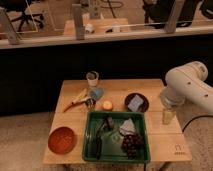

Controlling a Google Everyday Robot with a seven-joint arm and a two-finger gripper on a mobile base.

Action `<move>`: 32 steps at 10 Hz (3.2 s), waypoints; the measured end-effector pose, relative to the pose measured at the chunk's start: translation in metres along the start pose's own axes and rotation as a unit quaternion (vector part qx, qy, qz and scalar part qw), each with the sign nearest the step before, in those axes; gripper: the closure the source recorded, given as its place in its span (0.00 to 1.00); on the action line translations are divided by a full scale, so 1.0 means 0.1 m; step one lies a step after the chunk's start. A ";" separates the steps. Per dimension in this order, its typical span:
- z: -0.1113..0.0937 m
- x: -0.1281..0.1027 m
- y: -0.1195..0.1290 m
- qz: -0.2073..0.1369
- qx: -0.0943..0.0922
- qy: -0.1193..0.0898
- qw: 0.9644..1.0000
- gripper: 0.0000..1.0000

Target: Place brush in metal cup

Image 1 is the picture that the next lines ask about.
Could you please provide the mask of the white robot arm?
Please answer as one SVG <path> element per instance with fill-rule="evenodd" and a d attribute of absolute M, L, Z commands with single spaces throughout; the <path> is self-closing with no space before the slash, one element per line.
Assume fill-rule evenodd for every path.
<path fill-rule="evenodd" d="M 160 93 L 164 106 L 162 123 L 173 120 L 176 109 L 188 99 L 213 114 L 213 87 L 205 83 L 207 67 L 199 61 L 170 69 L 165 75 L 166 87 Z"/>

